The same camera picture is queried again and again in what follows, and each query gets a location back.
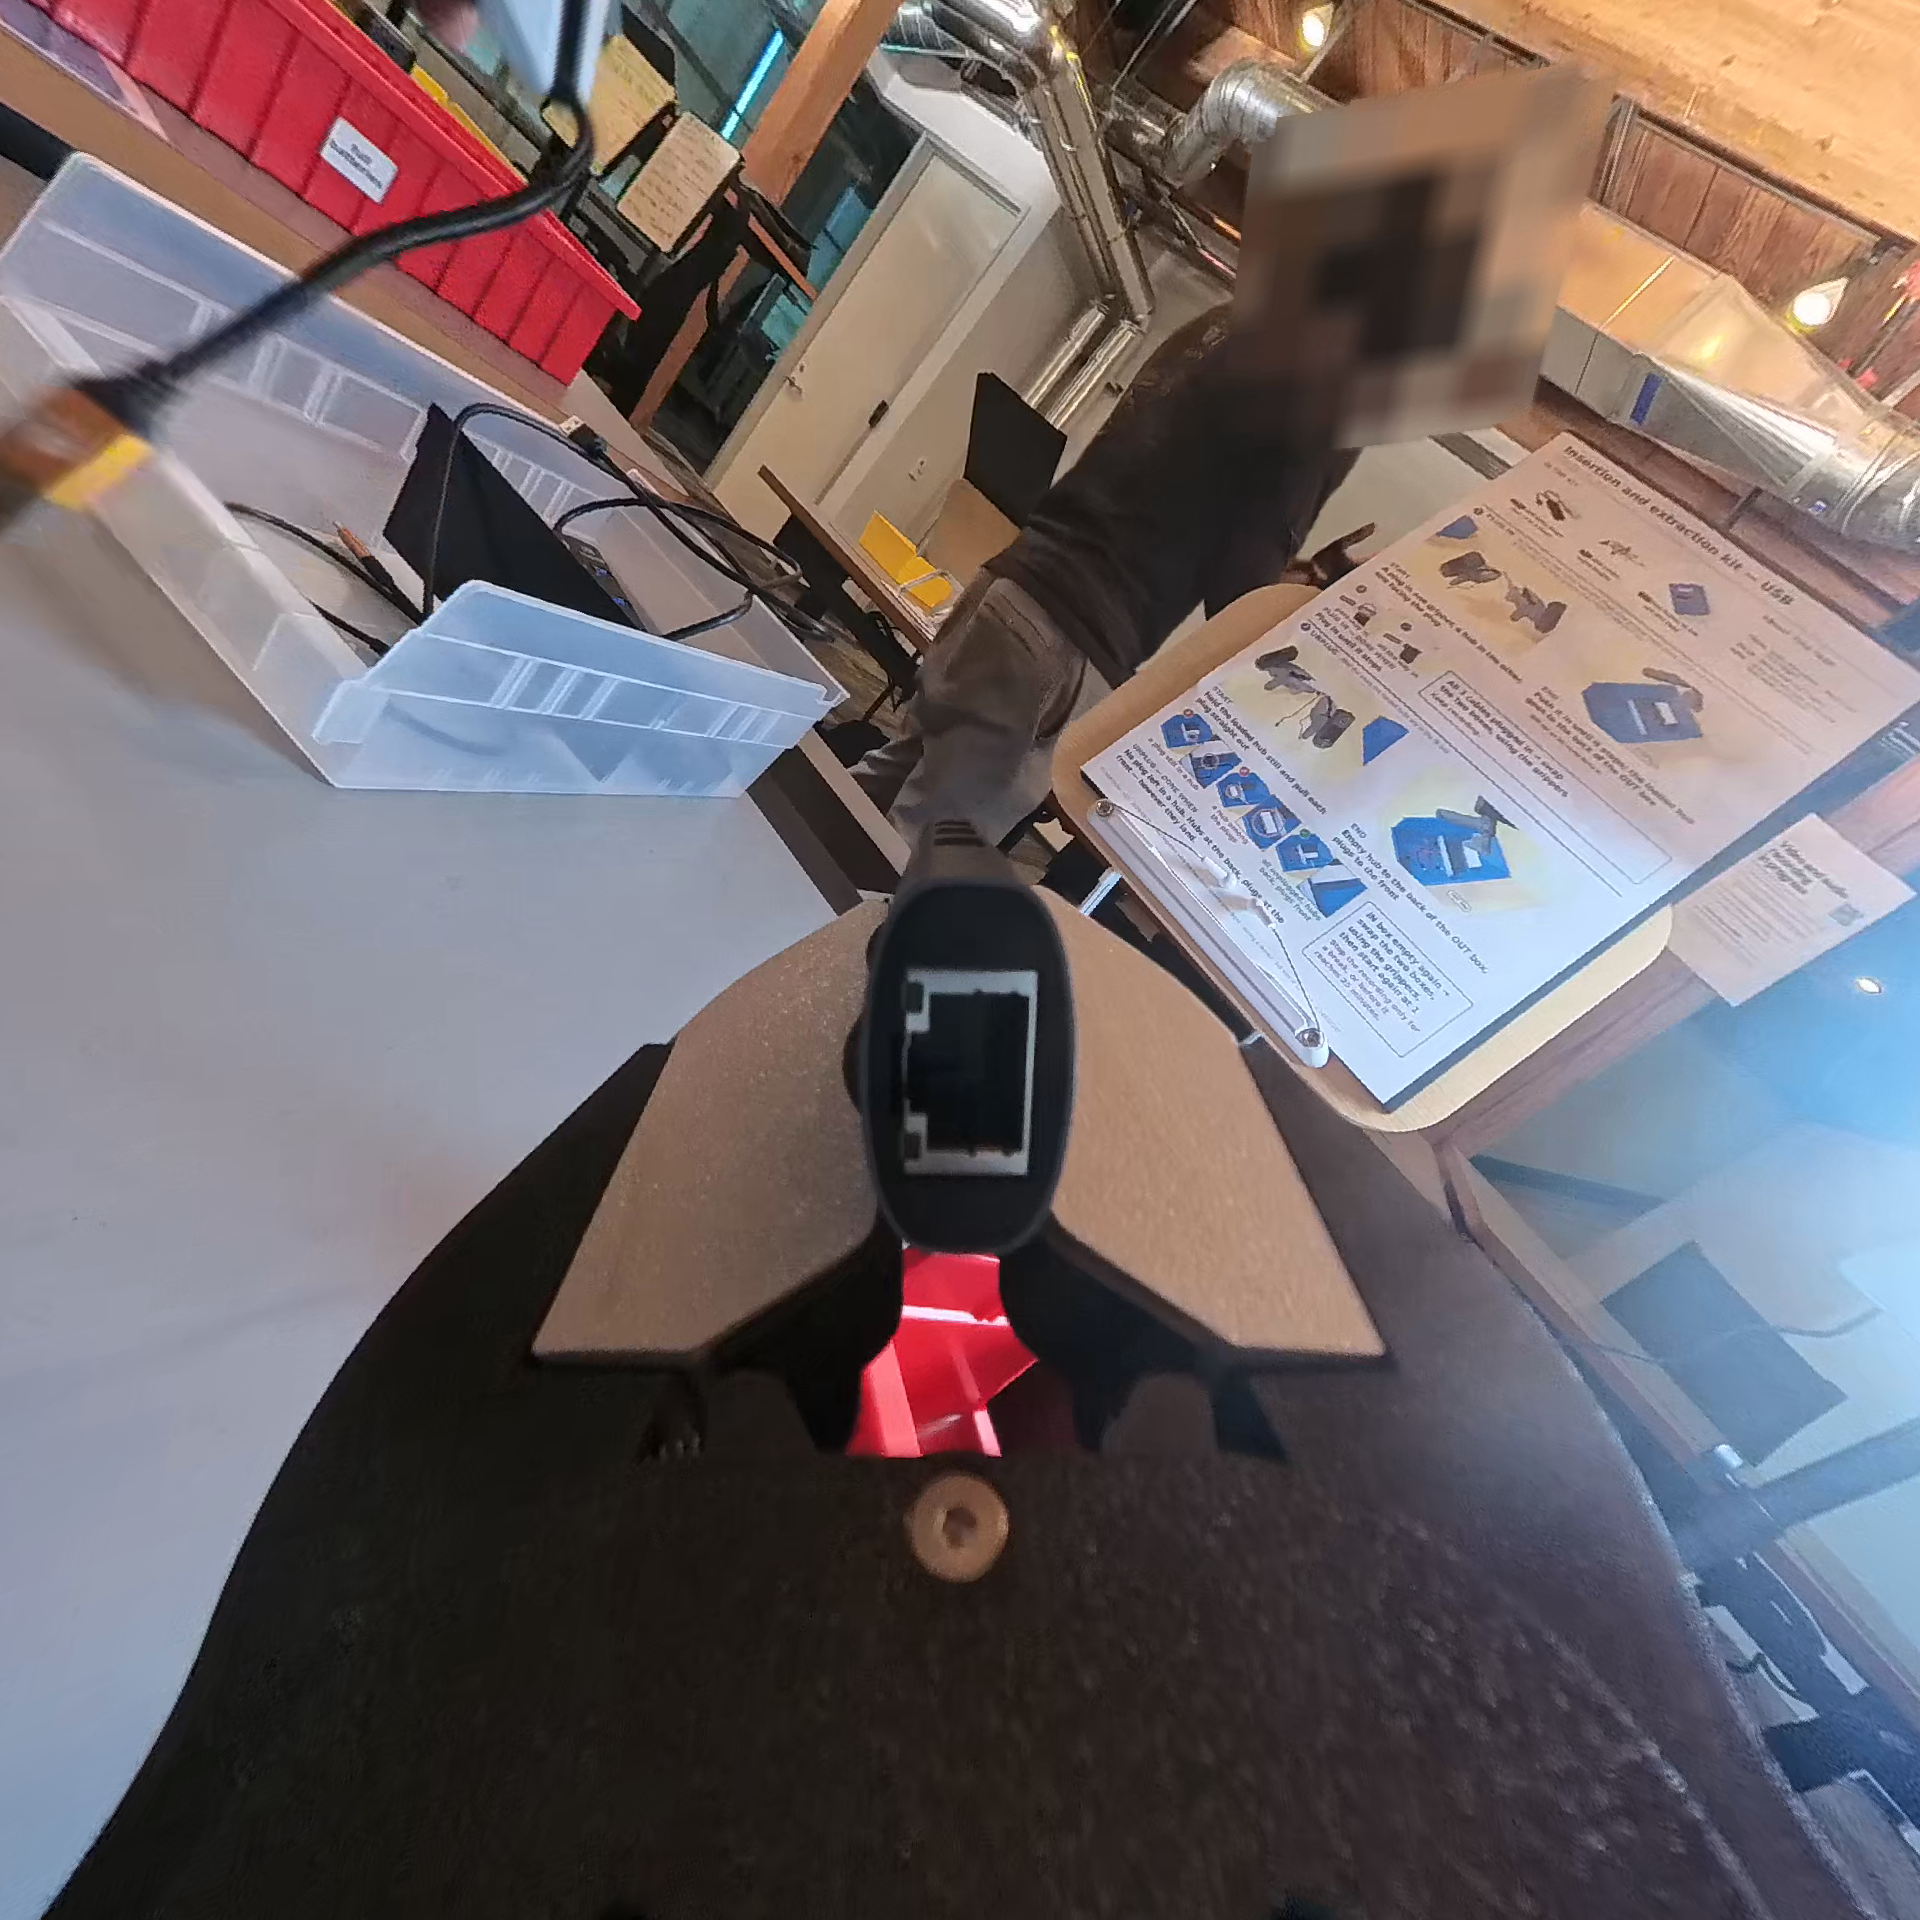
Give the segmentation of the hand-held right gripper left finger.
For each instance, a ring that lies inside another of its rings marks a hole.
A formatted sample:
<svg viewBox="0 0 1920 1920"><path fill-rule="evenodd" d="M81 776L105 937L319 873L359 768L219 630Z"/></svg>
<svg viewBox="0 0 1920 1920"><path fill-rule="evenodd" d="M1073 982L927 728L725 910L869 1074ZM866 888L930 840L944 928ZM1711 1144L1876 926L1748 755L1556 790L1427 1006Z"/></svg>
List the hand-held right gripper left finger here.
<svg viewBox="0 0 1920 1920"><path fill-rule="evenodd" d="M845 1077L883 919L852 909L679 1031L535 1333L539 1362L647 1368L699 1394L769 1376L816 1450L845 1453L904 1307Z"/></svg>

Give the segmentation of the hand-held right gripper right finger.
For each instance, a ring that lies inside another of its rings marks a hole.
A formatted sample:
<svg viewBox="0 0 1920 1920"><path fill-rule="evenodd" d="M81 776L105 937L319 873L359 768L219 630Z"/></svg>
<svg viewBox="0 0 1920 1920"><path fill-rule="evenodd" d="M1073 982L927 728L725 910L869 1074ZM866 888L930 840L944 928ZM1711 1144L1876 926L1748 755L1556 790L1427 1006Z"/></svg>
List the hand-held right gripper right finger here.
<svg viewBox="0 0 1920 1920"><path fill-rule="evenodd" d="M999 1259L1013 1331L1091 1455L1277 1455L1261 1384L1389 1375L1232 1031L1183 982L1041 896L1073 997L1064 1168Z"/></svg>

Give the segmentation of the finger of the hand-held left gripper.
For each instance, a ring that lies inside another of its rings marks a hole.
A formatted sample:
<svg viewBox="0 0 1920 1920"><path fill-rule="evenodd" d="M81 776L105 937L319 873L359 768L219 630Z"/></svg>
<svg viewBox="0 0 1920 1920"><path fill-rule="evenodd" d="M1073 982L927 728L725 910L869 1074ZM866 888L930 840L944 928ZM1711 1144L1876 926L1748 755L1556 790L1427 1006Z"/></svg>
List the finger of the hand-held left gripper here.
<svg viewBox="0 0 1920 1920"><path fill-rule="evenodd" d="M481 30L529 90L588 90L617 3L477 3Z"/></svg>

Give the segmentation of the grey usb hub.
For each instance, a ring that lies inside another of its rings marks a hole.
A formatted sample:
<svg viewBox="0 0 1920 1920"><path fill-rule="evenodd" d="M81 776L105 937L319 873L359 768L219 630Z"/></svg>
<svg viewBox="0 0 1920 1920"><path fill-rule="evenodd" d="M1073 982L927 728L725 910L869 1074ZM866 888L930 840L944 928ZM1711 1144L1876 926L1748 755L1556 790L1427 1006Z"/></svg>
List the grey usb hub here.
<svg viewBox="0 0 1920 1920"><path fill-rule="evenodd" d="M884 1224L1007 1258L1049 1224L1077 1086L1066 943L1018 877L904 888L866 952L844 1077Z"/></svg>

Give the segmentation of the red plastic bin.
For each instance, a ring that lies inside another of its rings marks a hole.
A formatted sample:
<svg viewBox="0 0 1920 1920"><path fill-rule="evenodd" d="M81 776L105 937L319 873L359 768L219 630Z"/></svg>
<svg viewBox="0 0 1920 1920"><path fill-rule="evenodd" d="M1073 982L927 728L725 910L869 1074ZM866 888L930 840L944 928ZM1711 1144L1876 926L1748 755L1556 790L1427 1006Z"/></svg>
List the red plastic bin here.
<svg viewBox="0 0 1920 1920"><path fill-rule="evenodd" d="M1077 1453L1068 1381L1020 1338L991 1255L905 1251L897 1331L858 1390L849 1456Z"/></svg>

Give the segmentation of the clear plastic bin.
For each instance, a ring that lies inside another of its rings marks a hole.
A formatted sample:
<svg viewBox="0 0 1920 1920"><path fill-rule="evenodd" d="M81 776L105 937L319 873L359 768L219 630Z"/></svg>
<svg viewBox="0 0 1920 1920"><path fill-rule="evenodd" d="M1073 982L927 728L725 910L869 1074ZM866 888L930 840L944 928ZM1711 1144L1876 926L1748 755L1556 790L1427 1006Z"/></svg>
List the clear plastic bin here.
<svg viewBox="0 0 1920 1920"><path fill-rule="evenodd" d="M776 610L637 501L588 518L647 630L469 584L427 609L381 527L439 406L556 531L613 478L484 382L348 305L200 378L95 520L31 521L133 663L173 626L341 790L736 799L844 690Z"/></svg>

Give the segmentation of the whiteboard on stand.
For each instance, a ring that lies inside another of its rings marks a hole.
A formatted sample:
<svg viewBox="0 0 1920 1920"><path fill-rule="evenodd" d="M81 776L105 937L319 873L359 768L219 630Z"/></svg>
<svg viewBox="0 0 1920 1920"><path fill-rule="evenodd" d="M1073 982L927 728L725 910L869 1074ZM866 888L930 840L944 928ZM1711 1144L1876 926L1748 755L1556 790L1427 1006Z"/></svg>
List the whiteboard on stand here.
<svg viewBox="0 0 1920 1920"><path fill-rule="evenodd" d="M736 146L699 118L684 113L641 166L616 209L650 247L673 256L738 166Z"/></svg>
<svg viewBox="0 0 1920 1920"><path fill-rule="evenodd" d="M592 73L588 126L592 170L611 167L658 114L676 101L667 79L633 39L613 35Z"/></svg>

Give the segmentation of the long red divider bin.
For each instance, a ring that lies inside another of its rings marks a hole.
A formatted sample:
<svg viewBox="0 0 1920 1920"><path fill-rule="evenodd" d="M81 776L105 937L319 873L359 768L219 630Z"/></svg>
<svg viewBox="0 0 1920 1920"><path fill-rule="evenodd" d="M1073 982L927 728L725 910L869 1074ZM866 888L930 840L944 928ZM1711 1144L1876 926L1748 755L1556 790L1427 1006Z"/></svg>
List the long red divider bin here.
<svg viewBox="0 0 1920 1920"><path fill-rule="evenodd" d="M457 113L348 15L308 3L31 3L67 35L352 235L504 199L523 185ZM641 309L556 213L452 246L400 273L559 382Z"/></svg>

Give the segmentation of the white poster stand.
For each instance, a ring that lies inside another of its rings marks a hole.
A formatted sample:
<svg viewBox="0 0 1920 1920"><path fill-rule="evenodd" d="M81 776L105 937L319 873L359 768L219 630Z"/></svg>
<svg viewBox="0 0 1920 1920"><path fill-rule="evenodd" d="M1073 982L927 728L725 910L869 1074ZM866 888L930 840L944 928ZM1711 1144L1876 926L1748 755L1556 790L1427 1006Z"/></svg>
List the white poster stand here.
<svg viewBox="0 0 1920 1920"><path fill-rule="evenodd" d="M1323 1017L1313 1008L1276 914L1248 880L1114 800L1092 803L1089 837L1169 937L1191 950L1194 963L1248 1027L1309 1071L1330 1065Z"/></svg>

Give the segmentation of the black bin divider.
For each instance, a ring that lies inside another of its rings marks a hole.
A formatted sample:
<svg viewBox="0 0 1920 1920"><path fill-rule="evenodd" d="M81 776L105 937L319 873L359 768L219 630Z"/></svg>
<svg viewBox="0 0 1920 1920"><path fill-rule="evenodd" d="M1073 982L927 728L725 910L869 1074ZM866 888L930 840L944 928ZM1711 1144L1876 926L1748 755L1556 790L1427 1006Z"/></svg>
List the black bin divider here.
<svg viewBox="0 0 1920 1920"><path fill-rule="evenodd" d="M381 527L418 576L427 609L464 585L492 585L635 631L635 613L580 563L439 406Z"/></svg>

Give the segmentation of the instruction poster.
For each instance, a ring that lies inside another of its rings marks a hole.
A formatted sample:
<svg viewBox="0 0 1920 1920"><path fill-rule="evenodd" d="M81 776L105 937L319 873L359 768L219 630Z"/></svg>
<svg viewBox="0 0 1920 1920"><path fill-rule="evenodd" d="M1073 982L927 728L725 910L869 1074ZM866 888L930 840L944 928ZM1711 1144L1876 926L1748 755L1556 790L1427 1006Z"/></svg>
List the instruction poster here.
<svg viewBox="0 0 1920 1920"><path fill-rule="evenodd" d="M1562 437L1087 778L1253 886L1396 1109L1914 706L1912 663Z"/></svg>

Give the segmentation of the black flat panel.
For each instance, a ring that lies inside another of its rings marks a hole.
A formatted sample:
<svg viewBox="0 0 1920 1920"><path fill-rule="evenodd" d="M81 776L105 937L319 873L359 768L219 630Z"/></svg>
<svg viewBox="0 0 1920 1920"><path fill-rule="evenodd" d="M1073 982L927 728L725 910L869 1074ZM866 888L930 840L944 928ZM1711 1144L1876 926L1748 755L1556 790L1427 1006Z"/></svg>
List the black flat panel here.
<svg viewBox="0 0 1920 1920"><path fill-rule="evenodd" d="M962 478L999 518L1024 528L1055 485L1066 433L997 374L981 371Z"/></svg>

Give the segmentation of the small paper note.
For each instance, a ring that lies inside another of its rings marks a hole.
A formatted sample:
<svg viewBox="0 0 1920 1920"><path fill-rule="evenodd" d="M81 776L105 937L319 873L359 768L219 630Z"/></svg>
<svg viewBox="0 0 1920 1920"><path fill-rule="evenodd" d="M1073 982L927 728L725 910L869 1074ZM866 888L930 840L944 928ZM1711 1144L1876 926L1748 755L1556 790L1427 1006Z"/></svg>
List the small paper note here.
<svg viewBox="0 0 1920 1920"><path fill-rule="evenodd" d="M1667 952L1741 1006L1912 899L1907 880L1809 814L1681 901Z"/></svg>

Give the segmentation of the wooden post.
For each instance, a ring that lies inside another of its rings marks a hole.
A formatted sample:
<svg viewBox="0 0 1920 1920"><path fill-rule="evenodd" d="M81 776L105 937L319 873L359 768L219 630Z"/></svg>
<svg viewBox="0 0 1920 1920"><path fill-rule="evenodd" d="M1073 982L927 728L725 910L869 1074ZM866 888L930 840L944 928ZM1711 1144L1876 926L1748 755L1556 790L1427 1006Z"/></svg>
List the wooden post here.
<svg viewBox="0 0 1920 1920"><path fill-rule="evenodd" d="M899 3L820 3L744 150L744 177L767 202L793 193L897 15Z"/></svg>

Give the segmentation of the metal duct pipes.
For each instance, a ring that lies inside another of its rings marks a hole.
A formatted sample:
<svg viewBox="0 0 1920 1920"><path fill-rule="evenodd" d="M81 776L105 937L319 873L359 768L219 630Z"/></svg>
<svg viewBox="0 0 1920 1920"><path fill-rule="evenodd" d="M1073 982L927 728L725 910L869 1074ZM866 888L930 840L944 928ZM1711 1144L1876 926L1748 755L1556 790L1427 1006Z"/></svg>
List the metal duct pipes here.
<svg viewBox="0 0 1920 1920"><path fill-rule="evenodd" d="M1177 199L1229 150L1253 151L1285 119L1332 109L1330 97L1271 56L1229 62L1194 109L1170 119L1147 113L1121 83L1100 101L1071 16L1071 5L1020 3L922 3L897 15L900 50L983 64L1013 86L1089 256L1095 301L1027 389L1027 403L1051 425L1071 423L1156 318L1156 294L1121 202L1114 158L1127 158L1151 190Z"/></svg>

